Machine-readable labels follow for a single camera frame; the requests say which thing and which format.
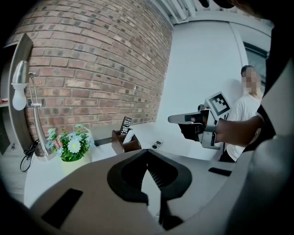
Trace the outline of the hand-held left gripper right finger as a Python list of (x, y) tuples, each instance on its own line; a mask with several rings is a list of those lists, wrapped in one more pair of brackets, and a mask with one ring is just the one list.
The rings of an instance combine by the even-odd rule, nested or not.
[(148, 150), (148, 211), (163, 229), (199, 212), (220, 190), (233, 163)]

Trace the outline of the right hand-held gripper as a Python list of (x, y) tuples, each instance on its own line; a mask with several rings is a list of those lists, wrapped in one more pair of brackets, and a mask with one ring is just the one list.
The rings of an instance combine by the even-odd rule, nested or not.
[(200, 112), (172, 115), (168, 117), (168, 122), (178, 124), (185, 139), (200, 140), (203, 148), (220, 149), (220, 145), (215, 144), (215, 128), (219, 119), (227, 120), (231, 106), (220, 91), (206, 98), (204, 104), (198, 106), (198, 110), (207, 117), (205, 129)]

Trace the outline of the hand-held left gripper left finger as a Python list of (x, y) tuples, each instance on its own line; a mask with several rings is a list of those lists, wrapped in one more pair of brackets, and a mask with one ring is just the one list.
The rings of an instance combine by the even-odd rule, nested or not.
[[(122, 200), (109, 187), (109, 169), (136, 151), (92, 162), (75, 170), (48, 190), (30, 208), (31, 213), (52, 233), (67, 235), (156, 235), (161, 226), (151, 216), (145, 203)], [(83, 194), (60, 229), (41, 217), (68, 189)]]

